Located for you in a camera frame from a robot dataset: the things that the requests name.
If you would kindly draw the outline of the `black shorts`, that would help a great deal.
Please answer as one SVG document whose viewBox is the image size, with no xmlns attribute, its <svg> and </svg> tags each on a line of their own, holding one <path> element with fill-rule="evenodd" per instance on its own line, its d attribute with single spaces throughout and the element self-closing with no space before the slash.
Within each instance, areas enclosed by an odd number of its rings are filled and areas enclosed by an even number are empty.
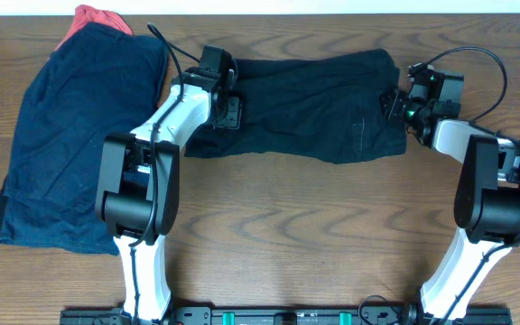
<svg viewBox="0 0 520 325">
<path fill-rule="evenodd" d="M 342 164 L 405 152 L 404 126 L 387 121 L 380 102 L 399 80 L 387 51 L 236 64 L 233 91 L 243 102 L 239 128 L 199 128 L 186 144 L 186 156 L 275 152 Z"/>
</svg>

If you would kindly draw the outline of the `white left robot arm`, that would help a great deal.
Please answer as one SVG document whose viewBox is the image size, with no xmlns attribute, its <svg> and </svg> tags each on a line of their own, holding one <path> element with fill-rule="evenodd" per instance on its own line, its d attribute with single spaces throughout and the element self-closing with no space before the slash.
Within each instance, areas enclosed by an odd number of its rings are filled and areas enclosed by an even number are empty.
<svg viewBox="0 0 520 325">
<path fill-rule="evenodd" d="M 202 125 L 238 126 L 242 107 L 230 94 L 237 71 L 192 67 L 140 126 L 109 135 L 102 149 L 95 211 L 122 260 L 123 324 L 158 324 L 171 302 L 165 238 L 179 207 L 180 152 Z"/>
</svg>

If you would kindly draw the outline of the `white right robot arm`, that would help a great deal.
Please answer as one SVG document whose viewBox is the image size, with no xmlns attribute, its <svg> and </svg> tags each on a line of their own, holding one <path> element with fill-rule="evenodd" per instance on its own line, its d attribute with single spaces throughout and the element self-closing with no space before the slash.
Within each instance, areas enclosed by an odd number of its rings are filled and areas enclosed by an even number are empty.
<svg viewBox="0 0 520 325">
<path fill-rule="evenodd" d="M 498 324 L 505 311 L 472 311 L 469 302 L 492 268 L 520 246 L 520 140 L 459 118 L 464 77 L 420 63 L 409 90 L 380 98 L 384 118 L 419 144 L 462 165 L 453 216 L 454 238 L 402 324 Z"/>
</svg>

